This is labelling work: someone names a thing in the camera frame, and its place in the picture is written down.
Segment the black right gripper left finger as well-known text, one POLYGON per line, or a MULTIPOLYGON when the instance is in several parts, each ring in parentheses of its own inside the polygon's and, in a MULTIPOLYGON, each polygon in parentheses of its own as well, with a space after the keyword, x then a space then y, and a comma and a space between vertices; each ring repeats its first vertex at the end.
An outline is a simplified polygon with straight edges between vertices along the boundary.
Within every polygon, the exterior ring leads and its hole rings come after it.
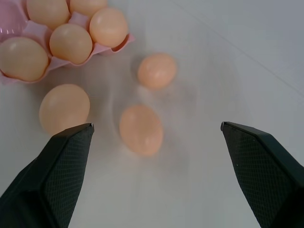
POLYGON ((94 126, 66 129, 50 138, 41 153, 0 198, 2 228, 67 228, 84 181, 94 126))

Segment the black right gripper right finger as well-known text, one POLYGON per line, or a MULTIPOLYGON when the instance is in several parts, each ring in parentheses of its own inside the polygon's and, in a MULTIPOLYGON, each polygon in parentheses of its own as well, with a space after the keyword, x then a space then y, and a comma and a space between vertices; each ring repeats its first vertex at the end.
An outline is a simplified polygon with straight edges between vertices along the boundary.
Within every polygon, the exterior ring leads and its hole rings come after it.
POLYGON ((304 168, 269 133, 222 122, 240 188, 262 228, 304 226, 304 168))

